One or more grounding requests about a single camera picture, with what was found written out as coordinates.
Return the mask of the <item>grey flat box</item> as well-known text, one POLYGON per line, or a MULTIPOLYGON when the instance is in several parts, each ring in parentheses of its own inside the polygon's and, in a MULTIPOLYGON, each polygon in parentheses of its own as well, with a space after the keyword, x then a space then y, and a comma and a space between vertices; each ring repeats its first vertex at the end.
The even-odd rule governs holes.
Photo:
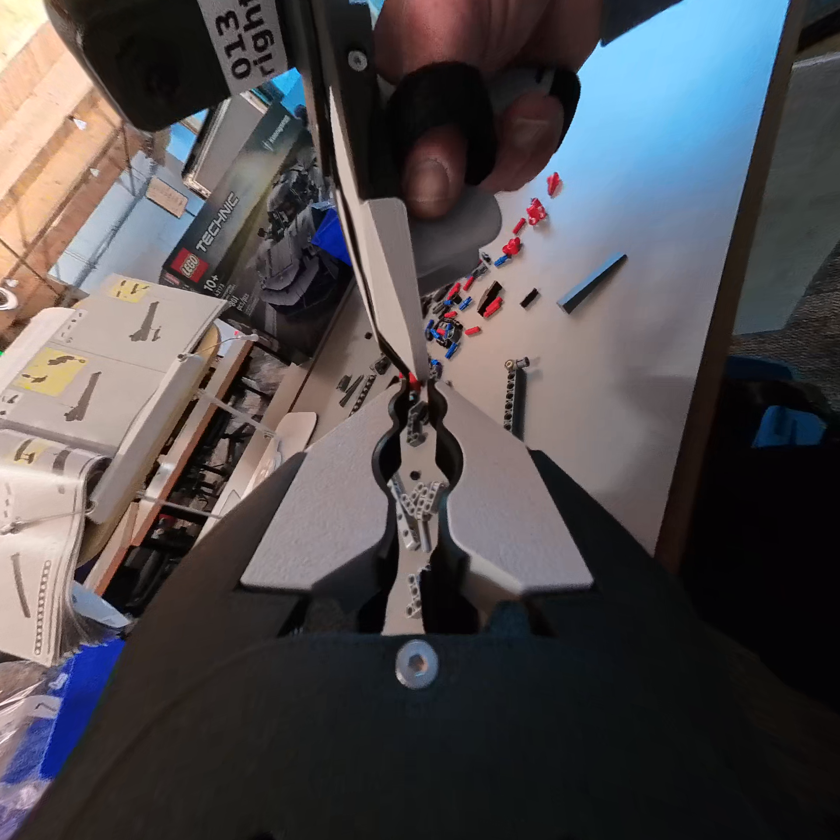
POLYGON ((207 199, 247 154, 276 154, 281 138, 306 125, 305 109, 289 111, 282 99, 258 88, 210 108, 182 170, 184 185, 207 199))

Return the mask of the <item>dark grey flat lego tile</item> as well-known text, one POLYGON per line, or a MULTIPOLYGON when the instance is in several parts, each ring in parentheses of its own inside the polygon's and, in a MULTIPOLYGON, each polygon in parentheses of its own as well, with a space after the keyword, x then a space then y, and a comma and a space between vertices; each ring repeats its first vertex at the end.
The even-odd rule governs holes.
POLYGON ((595 290, 609 280, 627 262, 627 254, 618 253, 612 255, 606 262, 595 269, 590 275, 577 283, 562 298, 558 299, 557 306, 567 314, 577 309, 595 290))

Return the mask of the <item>clear plastic bag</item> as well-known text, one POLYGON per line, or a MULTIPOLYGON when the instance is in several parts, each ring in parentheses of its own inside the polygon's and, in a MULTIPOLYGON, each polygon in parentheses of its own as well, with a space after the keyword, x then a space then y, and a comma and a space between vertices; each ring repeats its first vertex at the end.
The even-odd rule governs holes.
POLYGON ((26 660, 1 664, 1 838, 14 838, 56 772, 48 751, 71 667, 26 660))

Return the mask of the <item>pile of loose lego pieces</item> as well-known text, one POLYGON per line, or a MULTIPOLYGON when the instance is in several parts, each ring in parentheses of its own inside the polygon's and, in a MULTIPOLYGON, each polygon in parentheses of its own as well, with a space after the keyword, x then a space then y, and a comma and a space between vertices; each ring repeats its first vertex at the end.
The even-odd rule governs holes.
MULTIPOLYGON (((482 249, 501 230, 501 212, 495 197, 467 187, 446 217, 429 221, 407 215, 426 344, 439 344, 446 351, 446 359, 450 359, 465 335, 480 333, 480 327, 467 328, 459 321, 461 312, 478 308, 469 291, 474 279, 486 274, 489 265, 500 266, 511 259, 518 251, 521 230, 539 224, 546 216, 540 200, 534 198, 525 217, 512 229, 511 242, 504 246, 500 258, 491 260, 482 249)), ((363 300, 354 268, 353 273, 363 300)), ((440 371, 440 363, 428 362, 427 381, 439 377, 440 371)))

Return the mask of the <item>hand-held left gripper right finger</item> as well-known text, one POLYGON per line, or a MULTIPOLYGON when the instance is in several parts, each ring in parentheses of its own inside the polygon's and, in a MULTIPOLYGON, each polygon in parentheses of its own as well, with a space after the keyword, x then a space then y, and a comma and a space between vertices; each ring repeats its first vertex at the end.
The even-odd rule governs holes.
POLYGON ((447 488, 421 580, 424 630, 476 632, 501 603, 590 591, 528 447, 452 386, 430 384, 427 396, 447 488))

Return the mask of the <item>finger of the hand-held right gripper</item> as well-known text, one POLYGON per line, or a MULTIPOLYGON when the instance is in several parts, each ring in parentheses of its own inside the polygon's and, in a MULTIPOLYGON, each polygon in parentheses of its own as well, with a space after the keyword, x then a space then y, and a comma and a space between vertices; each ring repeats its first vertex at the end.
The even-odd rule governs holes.
POLYGON ((374 330, 401 371, 426 384, 428 360, 406 208, 393 197, 364 202, 365 282, 374 330))
POLYGON ((374 336, 382 351, 393 362, 375 332, 364 273, 367 267, 364 254, 364 202, 385 197, 402 201, 396 196, 387 143, 382 142, 382 136, 377 131, 380 128, 377 120, 381 116, 377 91, 371 86, 351 86, 349 89, 328 86, 327 90, 330 167, 339 217, 374 336))

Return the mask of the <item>person's right hand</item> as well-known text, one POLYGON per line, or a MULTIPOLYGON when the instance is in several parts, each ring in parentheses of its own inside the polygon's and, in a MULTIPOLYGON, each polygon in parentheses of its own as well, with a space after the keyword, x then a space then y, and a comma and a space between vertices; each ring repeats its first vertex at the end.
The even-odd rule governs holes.
MULTIPOLYGON (((438 62, 460 61, 492 77, 509 67, 579 70, 599 42, 601 1, 388 1, 374 28, 380 75, 396 85, 438 62)), ((550 95, 523 93, 497 117, 498 151, 482 188, 514 192, 560 144, 564 111, 550 95)), ((412 215, 445 216, 466 177, 467 141, 452 126, 426 132, 408 153, 402 196, 412 215)))

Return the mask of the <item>person's right forearm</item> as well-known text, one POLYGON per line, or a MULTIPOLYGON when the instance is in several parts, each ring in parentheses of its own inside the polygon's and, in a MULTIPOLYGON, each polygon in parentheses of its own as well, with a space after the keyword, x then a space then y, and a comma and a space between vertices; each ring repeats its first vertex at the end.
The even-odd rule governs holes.
POLYGON ((599 42, 607 46, 679 1, 602 1, 599 42))

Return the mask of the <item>lego set box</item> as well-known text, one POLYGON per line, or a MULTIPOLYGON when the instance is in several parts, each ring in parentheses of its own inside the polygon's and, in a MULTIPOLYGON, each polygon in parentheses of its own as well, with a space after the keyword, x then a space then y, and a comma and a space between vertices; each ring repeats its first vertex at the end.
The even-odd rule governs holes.
POLYGON ((334 206, 306 125, 237 159, 167 257, 161 284, 220 300, 220 317, 280 361, 319 349, 354 279, 311 240, 334 206))

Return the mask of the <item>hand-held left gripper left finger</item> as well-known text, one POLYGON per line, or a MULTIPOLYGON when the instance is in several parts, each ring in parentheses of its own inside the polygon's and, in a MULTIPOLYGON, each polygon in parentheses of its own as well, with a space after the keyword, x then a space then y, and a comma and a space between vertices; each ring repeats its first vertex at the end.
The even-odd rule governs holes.
POLYGON ((405 387, 393 385, 308 447, 240 577, 247 590, 331 599, 380 632, 398 568, 405 387))

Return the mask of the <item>white book stand base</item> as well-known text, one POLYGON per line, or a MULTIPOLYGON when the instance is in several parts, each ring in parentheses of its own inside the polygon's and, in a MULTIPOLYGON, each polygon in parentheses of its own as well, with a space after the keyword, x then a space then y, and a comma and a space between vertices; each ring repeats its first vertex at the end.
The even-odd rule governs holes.
POLYGON ((156 516, 165 511, 183 519, 218 520, 292 455, 312 439, 318 415, 288 412, 270 425, 223 400, 250 354, 250 342, 239 335, 223 356, 184 357, 175 367, 161 395, 143 408, 122 441, 110 466, 91 493, 87 519, 109 535, 129 524, 129 544, 139 545, 156 516), (251 443, 258 454, 245 456, 245 478, 224 490, 218 510, 202 511, 170 499, 176 482, 218 412, 237 419, 253 431, 251 443))

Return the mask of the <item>instruction booklet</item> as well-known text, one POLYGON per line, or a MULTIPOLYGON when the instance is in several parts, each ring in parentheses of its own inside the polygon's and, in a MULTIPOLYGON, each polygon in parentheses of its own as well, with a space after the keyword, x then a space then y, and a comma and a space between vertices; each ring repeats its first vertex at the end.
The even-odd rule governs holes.
POLYGON ((215 298, 125 276, 49 308, 2 355, 2 653, 57 665, 93 641, 71 604, 79 565, 114 534, 91 493, 184 357, 217 353, 215 298))

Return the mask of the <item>bunch of small light grey beams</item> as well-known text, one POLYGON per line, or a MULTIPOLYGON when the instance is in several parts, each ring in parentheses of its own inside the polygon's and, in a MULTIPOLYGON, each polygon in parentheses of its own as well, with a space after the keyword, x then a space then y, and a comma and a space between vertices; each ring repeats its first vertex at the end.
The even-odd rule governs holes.
POLYGON ((440 501, 448 483, 420 482, 411 491, 406 491, 400 474, 396 472, 388 487, 395 500, 397 533, 409 551, 432 552, 429 524, 437 514, 440 501))

